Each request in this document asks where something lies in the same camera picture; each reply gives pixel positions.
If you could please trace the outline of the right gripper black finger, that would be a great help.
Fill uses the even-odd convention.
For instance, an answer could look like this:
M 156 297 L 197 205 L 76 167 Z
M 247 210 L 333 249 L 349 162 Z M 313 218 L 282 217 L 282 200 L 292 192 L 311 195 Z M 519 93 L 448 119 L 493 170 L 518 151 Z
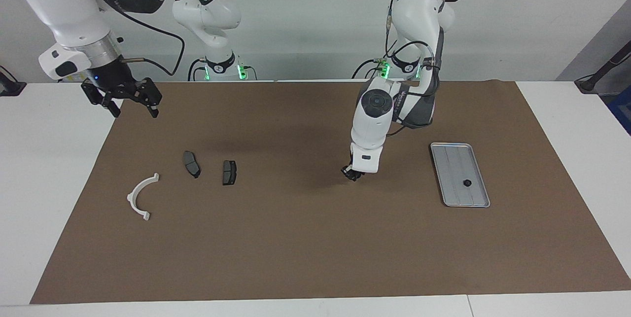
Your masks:
M 151 117 L 156 118 L 159 115 L 158 106 L 162 99 L 162 93 L 153 83 L 150 77 L 145 77 L 142 81 L 135 83 L 135 101 L 144 105 Z
M 119 106 L 112 100 L 111 94 L 106 93 L 106 95 L 102 95 L 99 92 L 99 89 L 95 85 L 90 82 L 81 83 L 81 90 L 85 93 L 88 101 L 95 106 L 102 106 L 106 108 L 110 114 L 117 118 L 120 115 Z

